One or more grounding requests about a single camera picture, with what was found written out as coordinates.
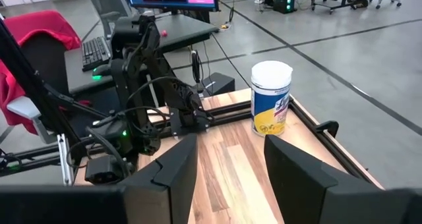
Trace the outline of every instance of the chair armrest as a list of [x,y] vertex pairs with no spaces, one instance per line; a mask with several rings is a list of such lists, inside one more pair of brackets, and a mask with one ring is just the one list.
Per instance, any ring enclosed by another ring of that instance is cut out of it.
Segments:
[[12,100],[12,102],[7,104],[7,109],[32,121],[41,115],[38,108],[32,103],[32,100],[26,96],[20,96]]

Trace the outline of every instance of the power cable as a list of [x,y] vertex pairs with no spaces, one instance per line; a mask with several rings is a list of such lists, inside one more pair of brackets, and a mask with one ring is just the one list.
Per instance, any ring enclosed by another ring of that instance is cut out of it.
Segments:
[[[214,81],[211,79],[210,58],[208,57],[208,52],[206,51],[205,41],[203,41],[202,43],[204,44],[206,64],[207,64],[207,67],[208,67],[208,77],[210,78],[210,82],[211,82],[211,94],[210,94],[210,96],[213,96],[214,95]],[[208,90],[208,88],[203,83],[204,82],[202,81],[202,85]]]
[[129,167],[127,166],[125,160],[123,160],[119,152],[117,152],[116,148],[114,148],[114,146],[109,141],[107,141],[103,136],[101,136],[92,128],[86,127],[86,131],[94,137],[95,141],[98,142],[104,148],[104,150],[106,150],[109,154],[112,154],[116,158],[117,163],[119,164],[123,172],[123,178],[129,177],[129,175],[131,175]]
[[237,67],[233,64],[233,62],[230,60],[229,56],[227,56],[227,53],[224,51],[222,45],[219,43],[219,41],[217,40],[217,38],[215,37],[214,34],[211,34],[211,36],[215,39],[215,41],[218,44],[218,47],[222,50],[224,56],[226,56],[226,59],[229,61],[229,63],[233,66],[233,68],[236,70],[236,72],[238,73],[238,75],[242,78],[242,80],[246,83],[246,85],[248,85],[248,87],[251,87],[249,85],[249,83],[246,81],[246,79],[242,76],[242,74],[239,72],[239,70],[237,70]]

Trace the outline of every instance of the wooden tabletop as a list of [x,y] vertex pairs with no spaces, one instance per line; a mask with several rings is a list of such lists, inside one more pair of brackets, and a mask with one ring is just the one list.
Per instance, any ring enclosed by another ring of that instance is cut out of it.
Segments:
[[[217,108],[250,98],[250,89],[245,89],[206,98],[203,106],[205,109]],[[346,172],[291,110],[287,112],[286,130],[280,138]],[[176,143],[174,138],[163,139],[162,147],[156,154],[139,157],[139,168]],[[339,143],[336,144],[364,170]],[[214,127],[199,134],[198,155],[198,174],[189,223],[284,223],[266,171],[264,137],[252,131],[250,119]],[[368,172],[364,172],[381,187]],[[84,174],[85,170],[80,169],[75,184],[89,184],[84,181]]]

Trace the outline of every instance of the disinfecting wipes canister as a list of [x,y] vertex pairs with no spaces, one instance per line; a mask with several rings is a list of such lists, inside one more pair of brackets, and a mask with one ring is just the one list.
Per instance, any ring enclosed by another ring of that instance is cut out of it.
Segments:
[[279,61],[264,61],[252,68],[252,128],[257,134],[284,132],[292,72]]

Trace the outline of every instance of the white lid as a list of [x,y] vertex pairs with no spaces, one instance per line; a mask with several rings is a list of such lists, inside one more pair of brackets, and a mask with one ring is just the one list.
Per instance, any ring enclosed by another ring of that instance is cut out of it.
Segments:
[[280,89],[290,84],[293,69],[279,61],[263,61],[252,67],[252,83],[266,89]]

